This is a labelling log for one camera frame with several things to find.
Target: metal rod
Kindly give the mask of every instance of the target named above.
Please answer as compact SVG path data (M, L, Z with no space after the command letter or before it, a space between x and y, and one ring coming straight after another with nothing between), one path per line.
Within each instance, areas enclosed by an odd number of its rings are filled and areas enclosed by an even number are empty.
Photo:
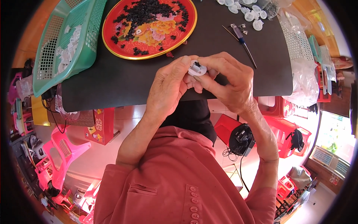
M235 37L235 35L233 35L228 29L226 29L226 31L229 32L229 34L231 34L237 41L239 41L239 39L237 39L237 38ZM249 57L250 57L250 59L251 59L253 65L254 65L255 68L257 69L256 63L255 63L255 61L253 60L252 55L251 55L250 51L248 50L246 43L244 43L244 48L245 48L246 52L249 54Z

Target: red tray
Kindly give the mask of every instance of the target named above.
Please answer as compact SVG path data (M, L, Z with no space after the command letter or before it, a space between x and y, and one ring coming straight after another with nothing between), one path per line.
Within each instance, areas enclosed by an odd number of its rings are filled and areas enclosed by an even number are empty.
M180 3L185 6L185 9L188 12L188 23L185 27L185 31L182 32L179 30L180 21L182 21L181 13L176 15L175 17L171 16L161 17L157 16L156 19L151 23L145 23L140 27L135 28L141 30L141 33L134 34L134 39L130 39L129 41L125 40L124 34L127 30L130 29L131 25L124 26L121 23L114 23L113 21L117 19L119 15L127 14L124 11L125 5L128 5L128 9L132 8L134 4L132 2L135 0L121 0L118 2L108 13L106 19L103 23L102 27L102 39L106 46L106 48L114 55L130 59L130 60L142 60L148 58L154 58L165 54L179 45L181 45L193 32L195 25L197 23L197 10L191 0L180 0ZM169 6L173 7L173 11L179 10L179 6L177 3L172 3L177 0L159 0L159 3L165 3ZM111 38L116 35L118 32L117 28L121 26L118 35L118 43L115 44ZM133 48L138 48L141 51L148 51L147 55L134 55Z

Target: screwdriver handle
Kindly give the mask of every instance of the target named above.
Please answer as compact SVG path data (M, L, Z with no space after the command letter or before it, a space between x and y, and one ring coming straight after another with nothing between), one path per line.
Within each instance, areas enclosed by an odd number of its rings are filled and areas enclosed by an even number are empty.
M239 38L239 42L242 44L245 43L244 37L243 37L240 29L236 25L234 25L232 28L233 28L235 34L237 35L237 38Z

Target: black table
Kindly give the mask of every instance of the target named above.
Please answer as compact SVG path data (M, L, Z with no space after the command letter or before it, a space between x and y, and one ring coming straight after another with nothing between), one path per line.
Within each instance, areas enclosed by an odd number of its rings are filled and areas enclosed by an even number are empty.
M246 44L256 62L254 69L254 96L282 96L292 93L290 57L277 17L265 23L261 31L252 27L244 15L231 13L224 5L213 0L193 0L198 11L198 22L187 45L172 51L174 59L183 55L209 56L226 51L240 62L251 66L249 56L221 25L247 24ZM108 0L102 23L117 0ZM173 58L162 55L156 58L132 61L118 58L98 40L97 59L91 68L62 83L63 107L67 112L146 104L149 89L156 71L169 64ZM225 85L227 80L219 74L216 81ZM213 99L210 92L197 94L188 90L182 100Z

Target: red shirt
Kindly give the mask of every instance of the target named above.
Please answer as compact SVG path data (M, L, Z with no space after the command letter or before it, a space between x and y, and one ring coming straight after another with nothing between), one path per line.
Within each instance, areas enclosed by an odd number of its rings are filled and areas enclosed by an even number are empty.
M107 165L94 223L272 224L275 200L273 188L244 200L208 138L167 126L158 129L138 168Z

